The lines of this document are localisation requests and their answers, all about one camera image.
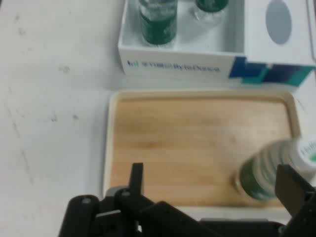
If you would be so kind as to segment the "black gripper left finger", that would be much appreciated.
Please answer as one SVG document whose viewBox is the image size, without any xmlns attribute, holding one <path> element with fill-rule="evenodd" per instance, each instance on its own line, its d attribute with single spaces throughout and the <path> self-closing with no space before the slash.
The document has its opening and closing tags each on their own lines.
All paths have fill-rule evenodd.
<svg viewBox="0 0 316 237">
<path fill-rule="evenodd" d="M 60 237 L 198 237 L 200 222 L 164 202 L 143 195 L 143 164 L 131 167 L 127 186 L 108 190 L 103 200 L 72 198 Z"/>
</svg>

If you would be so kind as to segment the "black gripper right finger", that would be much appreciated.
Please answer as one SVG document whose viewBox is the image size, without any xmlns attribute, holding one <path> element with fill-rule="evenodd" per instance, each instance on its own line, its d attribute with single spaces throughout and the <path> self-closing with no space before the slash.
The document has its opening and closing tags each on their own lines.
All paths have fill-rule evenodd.
<svg viewBox="0 0 316 237">
<path fill-rule="evenodd" d="M 316 189 L 290 165 L 279 165 L 275 194 L 291 216 L 281 231 L 282 237 L 316 235 Z"/>
</svg>

